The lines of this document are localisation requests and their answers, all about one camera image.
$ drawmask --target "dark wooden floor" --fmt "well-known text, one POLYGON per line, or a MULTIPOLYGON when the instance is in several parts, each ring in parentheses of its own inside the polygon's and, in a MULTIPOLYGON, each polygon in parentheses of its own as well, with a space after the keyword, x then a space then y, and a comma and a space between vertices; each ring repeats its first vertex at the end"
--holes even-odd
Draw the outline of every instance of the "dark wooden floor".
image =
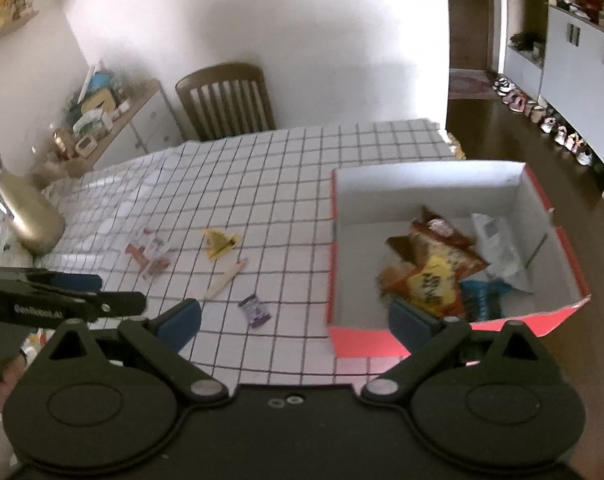
POLYGON ((528 162, 565 227, 592 300, 543 340, 587 407, 586 431, 573 466, 588 480, 604 480, 604 202, 592 171, 501 101, 449 102, 447 130, 468 158, 528 162))

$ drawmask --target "blue snack package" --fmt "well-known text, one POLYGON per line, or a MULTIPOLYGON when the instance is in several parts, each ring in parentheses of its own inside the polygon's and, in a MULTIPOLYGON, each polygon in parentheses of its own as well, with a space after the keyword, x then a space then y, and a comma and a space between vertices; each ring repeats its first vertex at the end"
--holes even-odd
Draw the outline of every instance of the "blue snack package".
POLYGON ((490 321, 502 317, 500 298, 512 289, 511 285, 500 280, 494 282, 477 282, 464 280, 460 282, 462 303, 467 319, 473 321, 490 321))
POLYGON ((267 312, 266 307, 260 302, 255 294, 242 300, 237 306, 244 312, 246 320, 251 328, 258 328, 271 319, 271 314, 267 312))

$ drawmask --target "cardboard box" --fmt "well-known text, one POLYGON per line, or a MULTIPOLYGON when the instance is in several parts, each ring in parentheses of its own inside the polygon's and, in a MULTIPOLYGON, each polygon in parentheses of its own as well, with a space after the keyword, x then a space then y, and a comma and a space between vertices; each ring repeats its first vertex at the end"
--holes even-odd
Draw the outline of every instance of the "cardboard box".
POLYGON ((499 330, 525 321, 537 336, 560 325, 591 298, 589 287, 553 207, 535 175, 520 162, 455 160, 345 168, 333 173, 332 247, 327 323, 338 357, 408 355, 388 330, 377 276, 390 250, 386 239, 406 235, 420 208, 474 235, 472 213, 508 222, 533 293, 502 297, 503 319, 474 324, 499 330))

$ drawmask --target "gold kettle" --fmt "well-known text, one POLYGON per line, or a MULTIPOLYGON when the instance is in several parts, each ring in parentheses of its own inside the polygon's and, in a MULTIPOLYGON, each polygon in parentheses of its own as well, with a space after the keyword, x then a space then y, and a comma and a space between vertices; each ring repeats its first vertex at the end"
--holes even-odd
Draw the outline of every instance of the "gold kettle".
POLYGON ((0 157, 0 211, 35 256, 50 253, 64 234, 64 217, 33 186, 6 170, 0 157))

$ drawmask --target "chair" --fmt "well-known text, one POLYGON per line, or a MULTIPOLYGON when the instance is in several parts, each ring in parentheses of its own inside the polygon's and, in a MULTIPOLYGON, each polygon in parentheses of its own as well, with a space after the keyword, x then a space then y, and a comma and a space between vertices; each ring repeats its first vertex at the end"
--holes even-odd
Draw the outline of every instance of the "chair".
POLYGON ((264 74, 247 63, 203 68, 175 85, 200 140, 275 130, 264 74))

